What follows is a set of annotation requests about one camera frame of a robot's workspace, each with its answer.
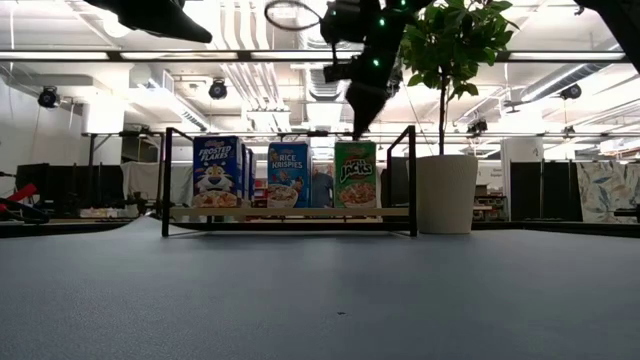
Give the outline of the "green leafy plant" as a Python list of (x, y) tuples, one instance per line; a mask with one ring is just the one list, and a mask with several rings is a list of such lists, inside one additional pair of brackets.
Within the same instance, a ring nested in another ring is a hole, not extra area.
[(400, 55), (410, 87), (439, 93), (438, 153), (445, 153), (448, 104), (476, 96), (472, 83), (482, 64), (492, 66), (519, 26), (507, 19), (510, 0), (443, 0), (431, 4), (405, 28)]

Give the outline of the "black curtain wall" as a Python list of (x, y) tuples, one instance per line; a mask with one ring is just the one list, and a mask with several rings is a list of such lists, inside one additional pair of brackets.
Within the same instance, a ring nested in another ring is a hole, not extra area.
[(19, 165), (16, 185), (33, 184), (35, 208), (53, 218), (79, 217), (82, 209), (122, 207), (123, 172), (119, 165)]

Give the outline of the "person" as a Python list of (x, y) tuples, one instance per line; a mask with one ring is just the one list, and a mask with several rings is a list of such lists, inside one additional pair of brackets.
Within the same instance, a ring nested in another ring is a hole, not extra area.
[(333, 206), (334, 177), (330, 164), (313, 167), (311, 177), (311, 207), (331, 208)]

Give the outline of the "blue-grey table mat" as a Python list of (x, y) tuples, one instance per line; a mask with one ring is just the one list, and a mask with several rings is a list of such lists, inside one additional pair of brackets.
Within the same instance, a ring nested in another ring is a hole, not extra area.
[(0, 360), (640, 360), (640, 239), (0, 236)]

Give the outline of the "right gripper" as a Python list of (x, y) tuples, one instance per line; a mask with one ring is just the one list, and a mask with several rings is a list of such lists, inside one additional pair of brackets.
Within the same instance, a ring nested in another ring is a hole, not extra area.
[(320, 22), (326, 43), (361, 44), (351, 60), (346, 100), (354, 111), (352, 137), (359, 140), (384, 108), (405, 27), (431, 0), (331, 0)]

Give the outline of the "white pillar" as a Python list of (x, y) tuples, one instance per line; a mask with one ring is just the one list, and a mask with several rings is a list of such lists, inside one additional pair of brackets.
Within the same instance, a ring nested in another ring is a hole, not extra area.
[(511, 137), (501, 141), (501, 160), (511, 162), (540, 162), (544, 158), (541, 137)]

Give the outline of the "red object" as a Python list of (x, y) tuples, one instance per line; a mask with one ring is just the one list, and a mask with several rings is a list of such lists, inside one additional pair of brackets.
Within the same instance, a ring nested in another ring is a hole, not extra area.
[[(12, 195), (8, 197), (9, 201), (12, 202), (20, 202), (25, 198), (28, 198), (37, 193), (37, 188), (34, 184), (28, 184), (22, 189), (16, 191)], [(0, 213), (5, 212), (7, 210), (7, 206), (4, 204), (0, 204)]]

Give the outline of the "white ribbed plant pot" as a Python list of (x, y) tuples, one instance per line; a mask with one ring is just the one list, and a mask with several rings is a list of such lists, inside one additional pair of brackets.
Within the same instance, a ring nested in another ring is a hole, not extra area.
[(471, 232), (478, 160), (469, 155), (416, 159), (416, 221), (420, 233)]

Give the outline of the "white cloth cover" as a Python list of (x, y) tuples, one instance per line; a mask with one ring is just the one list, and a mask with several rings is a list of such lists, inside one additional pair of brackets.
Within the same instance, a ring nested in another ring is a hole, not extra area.
[[(127, 162), (120, 165), (123, 174), (123, 194), (134, 196), (139, 192), (142, 199), (154, 205), (163, 198), (164, 170), (156, 163)], [(186, 164), (171, 167), (170, 202), (190, 207), (193, 198), (193, 168)]]

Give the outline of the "Apple Jacks cereal box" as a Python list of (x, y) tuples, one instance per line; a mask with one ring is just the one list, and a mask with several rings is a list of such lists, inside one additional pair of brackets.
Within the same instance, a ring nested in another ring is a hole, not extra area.
[(336, 142), (334, 167), (337, 208), (377, 206), (376, 145), (373, 142)]

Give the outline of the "silver ceiling duct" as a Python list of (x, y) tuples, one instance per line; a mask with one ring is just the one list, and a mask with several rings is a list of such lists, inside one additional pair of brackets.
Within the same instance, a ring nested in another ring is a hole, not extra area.
[(599, 95), (634, 80), (640, 74), (630, 64), (568, 64), (542, 78), (511, 90), (511, 99), (517, 103), (533, 103), (558, 96), (562, 90), (578, 85), (582, 96)]

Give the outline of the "black ceiling light rail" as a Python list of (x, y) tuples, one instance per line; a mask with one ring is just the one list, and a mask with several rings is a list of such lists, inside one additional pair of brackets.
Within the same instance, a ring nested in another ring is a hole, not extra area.
[[(351, 60), (357, 51), (342, 50), (0, 50), (0, 62), (128, 62), (128, 63), (330, 63)], [(498, 63), (628, 63), (621, 51), (502, 51)]]

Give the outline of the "Frosted Flakes cereal box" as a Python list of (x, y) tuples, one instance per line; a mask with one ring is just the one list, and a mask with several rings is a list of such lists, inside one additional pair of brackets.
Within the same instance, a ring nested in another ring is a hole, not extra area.
[(255, 197), (255, 156), (248, 146), (244, 146), (244, 199), (249, 207), (252, 207)]
[(237, 136), (193, 139), (195, 208), (238, 208), (242, 203), (242, 141)]

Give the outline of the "Rice Krispies cereal box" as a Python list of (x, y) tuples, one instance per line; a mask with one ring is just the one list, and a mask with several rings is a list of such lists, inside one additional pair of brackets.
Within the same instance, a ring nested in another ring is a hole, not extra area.
[(304, 142), (275, 142), (267, 154), (267, 207), (307, 208), (311, 194), (311, 153)]

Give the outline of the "black partition panel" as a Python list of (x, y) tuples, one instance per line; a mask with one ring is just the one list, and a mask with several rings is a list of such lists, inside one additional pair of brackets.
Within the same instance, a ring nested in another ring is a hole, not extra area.
[(512, 162), (509, 202), (512, 221), (582, 222), (577, 164)]

